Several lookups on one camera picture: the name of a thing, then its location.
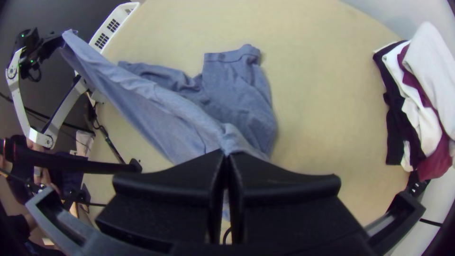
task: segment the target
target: dark purple cloth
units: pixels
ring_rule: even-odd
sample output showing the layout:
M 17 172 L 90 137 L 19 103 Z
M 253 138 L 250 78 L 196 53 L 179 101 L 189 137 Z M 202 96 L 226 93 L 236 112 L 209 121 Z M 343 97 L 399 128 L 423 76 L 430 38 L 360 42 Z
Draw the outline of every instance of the dark purple cloth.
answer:
M 389 133 L 388 135 L 388 141 L 389 140 L 398 140 L 400 139 L 398 136 L 395 136 L 394 134 L 398 133 L 401 135 L 401 142 L 399 143 L 398 141 L 395 141 L 394 143 L 388 143 L 388 155 L 391 152 L 398 152 L 397 149 L 391 148 L 390 145 L 403 145 L 403 141 L 407 140 L 409 141 L 409 146 L 410 146 L 410 164 L 414 167 L 414 169 L 417 168 L 420 162 L 425 160 L 427 157 L 422 151 L 422 148 L 420 147 L 420 140 L 419 136 L 417 135 L 417 132 L 415 131 L 414 127 L 411 125 L 411 123 L 408 120 L 408 117 L 406 114 L 401 111 L 401 108 L 404 103 L 404 98 L 400 95 L 400 90 L 398 89 L 398 86 L 393 79 L 392 75 L 389 73 L 389 70 L 385 66 L 384 62 L 382 61 L 382 56 L 385 54 L 389 53 L 392 49 L 394 49 L 396 46 L 400 45 L 405 41 L 400 41 L 398 43 L 392 44 L 390 46 L 385 47 L 384 49 L 381 49 L 379 52 L 375 53 L 373 55 L 373 60 L 376 63 L 376 65 L 379 68 L 379 71 L 381 73 L 382 80 L 384 82 L 384 85 L 386 87 L 387 92 L 384 94 L 384 101 L 387 105 L 389 105 L 389 108 L 392 112 L 392 115 L 395 119 L 396 123 L 396 130 L 389 130 L 389 128 L 392 128 L 394 125 L 388 124 L 387 125 L 387 132 Z
M 397 56 L 398 64 L 400 65 L 401 70 L 404 72 L 403 83 L 412 88 L 415 88 L 419 92 L 422 105 L 424 107 L 432 108 L 439 118 L 437 110 L 431 104 L 427 94 L 423 90 L 417 78 L 403 66 L 403 59 L 407 53 L 407 50 L 408 46 L 404 47 L 401 53 Z M 442 136 L 436 147 L 436 150 L 417 166 L 417 174 L 420 181 L 439 178 L 444 175 L 452 166 L 452 158 L 449 152 L 450 137 L 447 135 L 446 131 L 444 131 L 441 120 L 439 120 L 439 126 L 442 129 Z

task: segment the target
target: wall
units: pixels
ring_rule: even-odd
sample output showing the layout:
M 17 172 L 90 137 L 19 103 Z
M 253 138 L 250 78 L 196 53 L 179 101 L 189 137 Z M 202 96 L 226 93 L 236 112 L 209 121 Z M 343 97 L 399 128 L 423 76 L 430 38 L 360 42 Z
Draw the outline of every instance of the wall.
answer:
M 341 0 L 411 39 L 424 21 L 433 23 L 455 55 L 455 16 L 447 0 Z

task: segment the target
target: black mount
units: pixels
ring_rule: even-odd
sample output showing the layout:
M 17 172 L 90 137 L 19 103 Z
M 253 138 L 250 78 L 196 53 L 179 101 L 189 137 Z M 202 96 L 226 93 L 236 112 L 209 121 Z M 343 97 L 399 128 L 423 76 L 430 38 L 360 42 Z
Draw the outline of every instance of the black mount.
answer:
M 383 255 L 425 211 L 401 192 L 364 229 L 337 197 L 337 176 L 296 174 L 220 150 L 156 173 L 117 173 L 112 183 L 116 195 L 96 219 L 101 232 L 62 210 L 52 188 L 26 206 L 64 252 L 88 256 Z M 225 189 L 229 246 L 219 245 Z

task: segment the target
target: sleeve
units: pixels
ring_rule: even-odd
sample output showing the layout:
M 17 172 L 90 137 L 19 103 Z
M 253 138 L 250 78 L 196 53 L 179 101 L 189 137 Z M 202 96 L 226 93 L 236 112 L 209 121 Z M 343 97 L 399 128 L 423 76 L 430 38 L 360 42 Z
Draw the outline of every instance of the sleeve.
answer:
M 12 228 L 19 235 L 19 239 L 27 240 L 30 236 L 30 228 L 25 220 L 24 215 L 8 216 L 8 221 L 10 222 Z

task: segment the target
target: white shirt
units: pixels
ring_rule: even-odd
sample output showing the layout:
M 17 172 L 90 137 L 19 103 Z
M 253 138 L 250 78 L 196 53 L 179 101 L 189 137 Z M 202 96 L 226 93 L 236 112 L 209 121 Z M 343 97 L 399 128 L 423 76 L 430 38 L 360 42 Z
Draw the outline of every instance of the white shirt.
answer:
M 444 130 L 455 139 L 455 60 L 431 23 L 418 28 L 403 65 L 416 76 L 439 112 Z

